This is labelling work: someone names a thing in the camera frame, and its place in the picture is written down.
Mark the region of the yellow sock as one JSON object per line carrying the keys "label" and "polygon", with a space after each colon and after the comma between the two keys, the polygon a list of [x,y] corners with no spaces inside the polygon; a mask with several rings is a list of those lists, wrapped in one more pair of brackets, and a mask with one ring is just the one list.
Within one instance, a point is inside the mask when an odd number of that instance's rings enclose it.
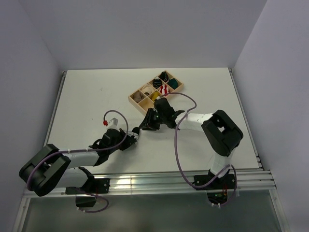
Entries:
{"label": "yellow sock", "polygon": [[150,99],[154,102],[158,97],[160,96],[160,93],[159,92],[154,92]]}

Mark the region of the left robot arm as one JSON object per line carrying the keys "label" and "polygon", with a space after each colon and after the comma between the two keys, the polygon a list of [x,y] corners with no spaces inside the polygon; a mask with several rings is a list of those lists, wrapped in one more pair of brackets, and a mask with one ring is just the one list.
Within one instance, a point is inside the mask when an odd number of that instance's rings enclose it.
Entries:
{"label": "left robot arm", "polygon": [[67,194],[106,193],[108,187],[95,179],[88,166],[99,166],[117,151],[124,151],[138,142],[140,129],[125,132],[109,128],[87,150],[76,153],[60,152],[53,144],[44,146],[19,171],[19,177],[37,196],[45,196],[56,188],[65,188]]}

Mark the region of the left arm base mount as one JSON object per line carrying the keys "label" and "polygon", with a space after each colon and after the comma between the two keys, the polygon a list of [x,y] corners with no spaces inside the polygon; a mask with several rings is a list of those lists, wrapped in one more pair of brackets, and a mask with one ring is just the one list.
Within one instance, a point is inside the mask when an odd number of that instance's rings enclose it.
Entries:
{"label": "left arm base mount", "polygon": [[67,195],[78,195],[84,194],[87,197],[75,197],[75,205],[79,209],[84,209],[87,211],[87,208],[92,208],[98,203],[99,200],[104,200],[107,205],[108,201],[99,196],[99,194],[107,194],[109,192],[110,187],[110,179],[109,178],[93,178],[87,180],[86,183],[78,188],[78,187],[68,187],[65,190],[65,194]]}

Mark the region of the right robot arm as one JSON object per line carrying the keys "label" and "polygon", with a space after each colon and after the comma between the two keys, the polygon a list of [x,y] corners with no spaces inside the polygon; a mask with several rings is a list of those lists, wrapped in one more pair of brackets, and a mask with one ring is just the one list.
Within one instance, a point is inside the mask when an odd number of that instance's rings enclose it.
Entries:
{"label": "right robot arm", "polygon": [[232,167],[231,158],[234,150],[243,139],[243,132],[223,110],[211,114],[195,114],[185,110],[174,110],[166,98],[155,100],[154,106],[147,110],[139,128],[144,131],[157,131],[161,125],[174,129],[174,151],[179,171],[183,173],[177,148],[177,135],[180,130],[201,131],[215,152],[213,164],[209,170],[209,183],[213,188],[220,188]]}

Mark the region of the white black striped sock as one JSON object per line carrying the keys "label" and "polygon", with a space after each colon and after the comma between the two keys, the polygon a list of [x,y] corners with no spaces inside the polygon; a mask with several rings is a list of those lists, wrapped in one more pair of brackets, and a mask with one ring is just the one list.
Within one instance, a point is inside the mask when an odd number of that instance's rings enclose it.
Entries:
{"label": "white black striped sock", "polygon": [[140,128],[139,128],[139,127],[134,127],[134,128],[132,129],[131,136],[133,136],[134,139],[135,139],[136,141],[138,141],[139,135],[140,135]]}

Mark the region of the wooden compartment tray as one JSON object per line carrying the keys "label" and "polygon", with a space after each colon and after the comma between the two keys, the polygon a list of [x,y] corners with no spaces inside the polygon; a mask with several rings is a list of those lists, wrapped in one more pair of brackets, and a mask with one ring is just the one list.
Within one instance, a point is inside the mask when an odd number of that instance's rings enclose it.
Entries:
{"label": "wooden compartment tray", "polygon": [[182,81],[164,70],[155,78],[142,85],[128,96],[128,101],[142,114],[146,115],[149,108],[154,106],[157,98],[167,94],[171,98],[172,92],[181,92],[184,87]]}

